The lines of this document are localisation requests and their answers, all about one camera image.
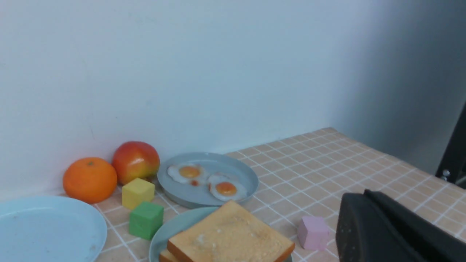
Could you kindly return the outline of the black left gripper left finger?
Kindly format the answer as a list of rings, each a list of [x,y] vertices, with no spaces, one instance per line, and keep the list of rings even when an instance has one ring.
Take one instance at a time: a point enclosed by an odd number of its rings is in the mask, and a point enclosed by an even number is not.
[[[358,193],[341,198],[336,228],[340,262],[426,262],[376,204]]]

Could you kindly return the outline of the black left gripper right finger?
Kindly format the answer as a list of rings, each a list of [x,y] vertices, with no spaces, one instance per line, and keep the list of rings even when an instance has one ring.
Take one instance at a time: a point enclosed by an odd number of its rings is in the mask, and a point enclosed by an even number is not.
[[[364,195],[388,217],[403,239],[429,262],[464,262],[465,243],[409,210],[383,192],[366,189]]]

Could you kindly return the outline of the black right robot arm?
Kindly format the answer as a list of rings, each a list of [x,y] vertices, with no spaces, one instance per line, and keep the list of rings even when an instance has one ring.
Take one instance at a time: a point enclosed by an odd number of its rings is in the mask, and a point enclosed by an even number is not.
[[[466,189],[466,105],[462,108],[435,176]]]

